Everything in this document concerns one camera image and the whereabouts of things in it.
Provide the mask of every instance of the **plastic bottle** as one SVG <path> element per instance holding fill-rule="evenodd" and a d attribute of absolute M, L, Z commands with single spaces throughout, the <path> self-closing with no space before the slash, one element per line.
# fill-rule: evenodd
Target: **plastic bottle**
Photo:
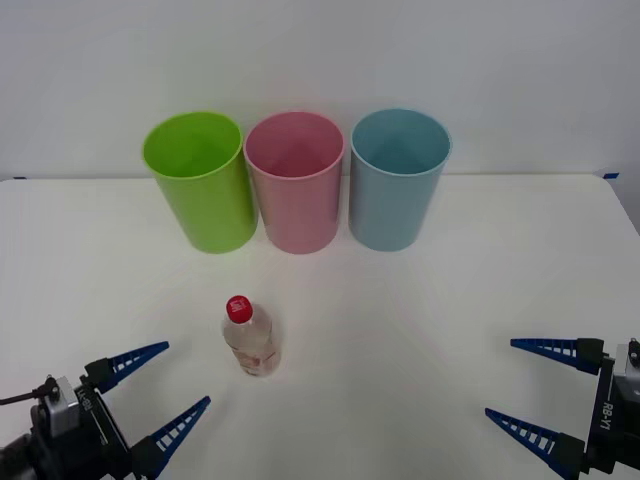
<path fill-rule="evenodd" d="M 222 331 L 240 366 L 249 375 L 268 375 L 280 362 L 271 319 L 259 307 L 254 309 L 246 297 L 237 295 L 229 299 Z"/>

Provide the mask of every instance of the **blue cup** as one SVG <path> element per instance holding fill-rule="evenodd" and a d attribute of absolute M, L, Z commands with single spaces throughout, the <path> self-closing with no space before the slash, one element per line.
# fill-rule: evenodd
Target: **blue cup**
<path fill-rule="evenodd" d="M 447 130 L 414 110 L 380 110 L 351 134 L 349 226 L 365 246 L 396 251 L 420 232 L 451 151 Z"/>

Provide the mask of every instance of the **green cup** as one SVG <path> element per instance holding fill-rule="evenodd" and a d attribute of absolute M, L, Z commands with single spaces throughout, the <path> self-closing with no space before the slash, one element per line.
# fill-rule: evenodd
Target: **green cup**
<path fill-rule="evenodd" d="M 229 117 L 194 112 L 170 118 L 149 134 L 143 156 L 198 250 L 235 250 L 256 231 L 242 132 Z"/>

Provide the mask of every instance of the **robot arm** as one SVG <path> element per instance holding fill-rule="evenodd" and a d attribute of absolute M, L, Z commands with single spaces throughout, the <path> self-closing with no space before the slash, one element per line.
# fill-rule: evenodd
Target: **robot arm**
<path fill-rule="evenodd" d="M 168 342 L 149 345 L 85 367 L 73 389 L 65 377 L 47 381 L 31 393 L 0 400 L 0 405 L 37 399 L 31 432 L 0 449 L 2 480 L 122 480 L 157 478 L 207 406 L 205 397 L 155 433 L 129 448 L 101 393 L 107 393 Z"/>
<path fill-rule="evenodd" d="M 620 345 L 616 357 L 598 339 L 514 339 L 511 345 L 599 374 L 589 439 L 585 442 L 486 409 L 486 415 L 565 480 L 591 468 L 612 473 L 616 462 L 640 470 L 640 343 Z"/>

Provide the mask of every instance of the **cup rim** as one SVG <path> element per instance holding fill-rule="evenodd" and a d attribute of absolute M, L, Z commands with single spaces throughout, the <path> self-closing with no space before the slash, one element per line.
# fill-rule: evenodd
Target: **cup rim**
<path fill-rule="evenodd" d="M 371 117 L 371 116 L 373 116 L 373 115 L 375 115 L 377 113 L 390 112 L 390 111 L 396 111 L 396 110 L 400 110 L 400 111 L 404 111 L 404 112 L 418 113 L 418 114 L 422 115 L 423 117 L 426 117 L 426 118 L 428 118 L 430 120 L 433 120 L 438 125 L 440 125 L 440 127 L 444 130 L 444 133 L 447 134 L 447 140 L 449 141 L 449 150 L 447 151 L 447 155 L 435 167 L 432 167 L 429 170 L 425 170 L 423 172 L 417 172 L 417 173 L 395 173 L 395 172 L 389 172 L 388 170 L 383 170 L 382 168 L 378 168 L 375 165 L 372 165 L 371 163 L 367 162 L 360 155 L 360 153 L 358 153 L 358 150 L 356 150 L 356 147 L 353 144 L 353 133 L 356 131 L 356 128 L 358 128 L 358 125 L 360 125 L 367 118 L 369 118 L 369 117 Z M 447 127 L 442 125 L 438 120 L 433 118 L 431 115 L 428 115 L 427 113 L 421 112 L 420 110 L 416 110 L 416 109 L 413 109 L 413 108 L 395 107 L 395 108 L 383 108 L 381 110 L 376 110 L 375 112 L 371 112 L 371 113 L 366 114 L 364 117 L 362 117 L 360 120 L 358 120 L 358 122 L 355 124 L 355 126 L 351 130 L 351 151 L 354 153 L 356 158 L 358 160 L 360 160 L 365 166 L 371 168 L 372 170 L 375 170 L 375 171 L 377 171 L 379 173 L 382 173 L 384 175 L 389 175 L 389 176 L 392 176 L 392 177 L 413 178 L 413 177 L 419 177 L 421 175 L 428 175 L 430 173 L 433 173 L 437 169 L 442 168 L 444 166 L 444 164 L 447 163 L 447 160 L 451 156 L 451 150 L 452 149 L 453 149 L 453 142 L 451 141 L 451 134 L 449 133 L 449 130 L 447 130 Z"/>
<path fill-rule="evenodd" d="M 327 122 L 329 122 L 338 131 L 338 133 L 340 134 L 340 141 L 342 143 L 342 145 L 340 147 L 340 153 L 338 154 L 337 158 L 333 162 L 331 162 L 329 164 L 329 166 L 323 168 L 320 171 L 317 171 L 317 172 L 312 173 L 310 175 L 304 175 L 302 177 L 282 177 L 280 175 L 274 175 L 273 173 L 267 172 L 266 170 L 263 170 L 262 168 L 260 168 L 257 165 L 255 165 L 251 161 L 251 159 L 249 158 L 249 154 L 247 153 L 247 143 L 249 142 L 249 138 L 251 138 L 251 134 L 256 130 L 256 128 L 258 128 L 260 125 L 262 125 L 266 121 L 271 120 L 272 118 L 280 117 L 280 116 L 283 116 L 283 115 L 290 115 L 292 113 L 303 113 L 305 115 L 312 115 L 314 117 L 321 118 L 322 120 L 326 120 Z M 257 172 L 260 172 L 260 174 L 264 175 L 265 177 L 273 178 L 275 180 L 292 181 L 292 182 L 298 182 L 300 180 L 310 180 L 312 178 L 315 178 L 315 177 L 318 177 L 318 176 L 322 175 L 323 173 L 328 172 L 329 170 L 331 170 L 337 164 L 340 163 L 340 160 L 342 160 L 342 157 L 344 157 L 344 150 L 345 150 L 344 134 L 342 133 L 342 131 L 340 130 L 338 125 L 336 125 L 336 123 L 333 120 L 331 120 L 329 117 L 327 117 L 325 115 L 322 115 L 320 113 L 311 112 L 309 110 L 285 110 L 283 112 L 274 113 L 272 115 L 269 115 L 266 118 L 263 118 L 258 123 L 256 123 L 255 126 L 249 131 L 249 133 L 247 134 L 247 138 L 245 138 L 244 144 L 242 145 L 242 151 L 244 153 L 244 159 L 251 166 L 252 169 L 256 170 Z"/>
<path fill-rule="evenodd" d="M 149 139 L 151 138 L 151 136 L 161 127 L 165 126 L 167 123 L 174 121 L 174 120 L 178 120 L 178 119 L 182 119 L 182 118 L 186 118 L 186 117 L 190 117 L 193 115 L 202 115 L 202 114 L 206 114 L 206 115 L 211 115 L 213 117 L 220 117 L 224 120 L 227 120 L 231 125 L 233 125 L 236 130 L 238 130 L 238 134 L 240 135 L 240 141 L 238 142 L 238 146 L 235 149 L 235 152 L 233 153 L 233 155 L 231 155 L 231 157 L 226 160 L 222 165 L 220 165 L 217 168 L 214 168 L 213 170 L 211 170 L 210 172 L 206 172 L 206 173 L 202 173 L 200 175 L 194 175 L 194 176 L 190 176 L 190 177 L 174 177 L 172 175 L 167 175 L 165 173 L 159 172 L 158 170 L 156 170 L 155 168 L 153 168 L 149 162 L 147 161 L 147 157 L 144 154 L 144 151 L 147 147 L 147 143 L 149 142 Z M 224 113 L 220 113 L 220 112 L 214 112 L 214 111 L 206 111 L 206 110 L 197 110 L 194 112 L 186 112 L 186 113 L 179 113 L 177 115 L 173 115 L 169 118 L 167 118 L 166 120 L 160 122 L 159 124 L 157 124 L 155 127 L 153 127 L 153 129 L 149 132 L 149 134 L 146 136 L 144 143 L 142 144 L 142 159 L 144 160 L 144 163 L 147 165 L 147 168 L 149 170 L 151 170 L 155 175 L 158 175 L 162 178 L 167 178 L 170 180 L 197 180 L 200 178 L 205 178 L 208 177 L 209 175 L 213 175 L 215 173 L 220 172 L 221 170 L 223 170 L 224 168 L 228 167 L 229 165 L 231 165 L 231 163 L 238 157 L 238 153 L 240 153 L 240 151 L 242 150 L 242 145 L 244 143 L 244 135 L 242 134 L 242 130 L 240 129 L 240 126 L 228 115 L 225 115 Z"/>

